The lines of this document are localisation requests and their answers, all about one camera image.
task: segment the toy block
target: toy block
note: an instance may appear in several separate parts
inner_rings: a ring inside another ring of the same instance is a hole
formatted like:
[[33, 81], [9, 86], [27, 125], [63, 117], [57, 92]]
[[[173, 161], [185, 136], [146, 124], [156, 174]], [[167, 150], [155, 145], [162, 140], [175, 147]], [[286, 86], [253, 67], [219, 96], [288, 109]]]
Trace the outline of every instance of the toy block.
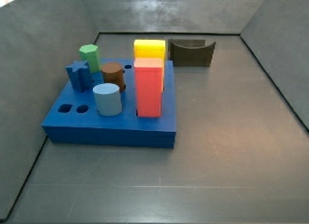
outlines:
[[163, 62], [136, 58], [134, 62], [139, 117], [160, 117]]
[[135, 40], [134, 57], [135, 58], [159, 58], [163, 62], [162, 91], [165, 89], [165, 62], [166, 62], [166, 41], [165, 40]]
[[[132, 66], [134, 63], [132, 60], [102, 60], [102, 63], [110, 61], [119, 62], [122, 66]], [[96, 77], [102, 77], [102, 73], [94, 75], [96, 82]], [[120, 93], [122, 112], [111, 117], [99, 114], [92, 89], [86, 89], [80, 93], [68, 82], [43, 121], [43, 129], [52, 142], [174, 148], [177, 105], [173, 62], [166, 62], [159, 118], [136, 116], [134, 68], [126, 69], [123, 77], [126, 90]]]
[[72, 88], [79, 92], [92, 88], [92, 74], [88, 61], [74, 61], [66, 67]]
[[126, 88], [123, 80], [123, 67], [120, 63], [110, 61], [102, 65], [102, 74], [104, 78], [104, 83], [114, 83], [119, 86], [119, 91], [122, 92]]
[[80, 58], [90, 62], [91, 73], [100, 71], [100, 55], [98, 46], [90, 44], [80, 47]]
[[169, 59], [175, 67], [210, 67], [217, 42], [169, 40]]
[[119, 86], [103, 83], [92, 88], [96, 108], [103, 116], [118, 115], [122, 111]]

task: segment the light blue cylinder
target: light blue cylinder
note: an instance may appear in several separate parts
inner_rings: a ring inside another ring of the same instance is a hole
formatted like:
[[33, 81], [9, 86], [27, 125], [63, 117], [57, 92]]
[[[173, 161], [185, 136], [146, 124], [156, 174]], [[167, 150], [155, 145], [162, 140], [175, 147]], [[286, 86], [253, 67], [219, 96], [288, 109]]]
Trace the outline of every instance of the light blue cylinder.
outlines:
[[122, 112], [119, 86], [103, 83], [92, 88], [96, 108], [103, 116], [114, 116]]

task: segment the yellow block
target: yellow block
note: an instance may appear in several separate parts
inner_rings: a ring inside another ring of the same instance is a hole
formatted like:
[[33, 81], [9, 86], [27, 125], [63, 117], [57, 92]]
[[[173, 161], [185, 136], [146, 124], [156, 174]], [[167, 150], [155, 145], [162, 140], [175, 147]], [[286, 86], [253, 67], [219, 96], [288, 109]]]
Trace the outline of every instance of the yellow block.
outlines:
[[135, 58], [166, 58], [165, 40], [135, 40], [134, 42]]

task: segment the orange block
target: orange block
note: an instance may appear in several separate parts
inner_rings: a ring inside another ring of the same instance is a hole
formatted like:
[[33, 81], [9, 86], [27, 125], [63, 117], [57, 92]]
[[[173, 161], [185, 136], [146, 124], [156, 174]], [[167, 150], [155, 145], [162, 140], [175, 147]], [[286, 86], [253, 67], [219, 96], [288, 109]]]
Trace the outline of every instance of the orange block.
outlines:
[[134, 62], [139, 117], [160, 117], [163, 62], [158, 58], [136, 58]]

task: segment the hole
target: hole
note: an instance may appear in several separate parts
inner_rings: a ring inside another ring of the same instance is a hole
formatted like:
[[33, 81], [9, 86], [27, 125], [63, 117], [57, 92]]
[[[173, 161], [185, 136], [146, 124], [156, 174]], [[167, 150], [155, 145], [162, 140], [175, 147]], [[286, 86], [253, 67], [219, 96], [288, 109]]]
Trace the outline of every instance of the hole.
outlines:
[[70, 105], [70, 104], [63, 104], [63, 105], [59, 107], [57, 112], [60, 112], [60, 113], [67, 113], [71, 109], [72, 109], [72, 105]]
[[76, 108], [76, 112], [79, 113], [86, 113], [88, 111], [90, 107], [87, 105], [80, 105], [78, 108]]

